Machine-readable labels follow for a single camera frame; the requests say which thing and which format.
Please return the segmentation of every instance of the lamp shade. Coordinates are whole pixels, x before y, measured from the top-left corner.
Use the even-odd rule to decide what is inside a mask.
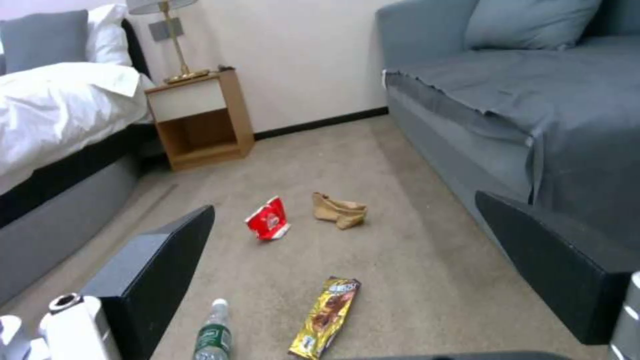
[[[127,0],[127,7],[131,15],[144,15],[147,13],[159,13],[160,3],[168,3],[169,9],[182,8],[195,3],[198,0]]]

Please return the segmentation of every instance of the bottle label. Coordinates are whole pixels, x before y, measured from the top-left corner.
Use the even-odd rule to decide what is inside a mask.
[[[229,350],[231,349],[231,332],[226,326],[218,323],[212,323],[202,327],[200,332],[198,332],[195,352],[205,347],[221,348],[227,353],[227,356],[229,356]]]

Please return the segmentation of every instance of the carpet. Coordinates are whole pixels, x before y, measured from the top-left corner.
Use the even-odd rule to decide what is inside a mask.
[[[315,220],[314,191],[367,204],[366,223],[340,231]],[[274,195],[292,227],[259,243],[243,220]],[[230,303],[233,359],[287,359],[331,275],[362,288],[323,359],[500,350],[604,358],[604,347],[572,337],[388,116],[262,140],[245,160],[146,175],[96,239],[3,312],[42,309],[129,236],[202,204],[215,206],[216,221],[153,359],[188,359],[218,297]]]

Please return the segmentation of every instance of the red wrapper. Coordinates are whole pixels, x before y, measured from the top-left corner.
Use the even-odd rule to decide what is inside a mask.
[[[267,201],[245,221],[249,230],[263,241],[277,240],[287,233],[291,224],[287,223],[284,205],[279,197]]]

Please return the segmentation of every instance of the bed frame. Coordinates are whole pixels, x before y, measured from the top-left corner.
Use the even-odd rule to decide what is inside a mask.
[[[149,76],[131,24],[124,20],[122,27],[133,67]],[[156,139],[152,124],[131,125],[36,170],[0,195],[0,305],[81,248],[115,216],[138,182],[136,153]]]

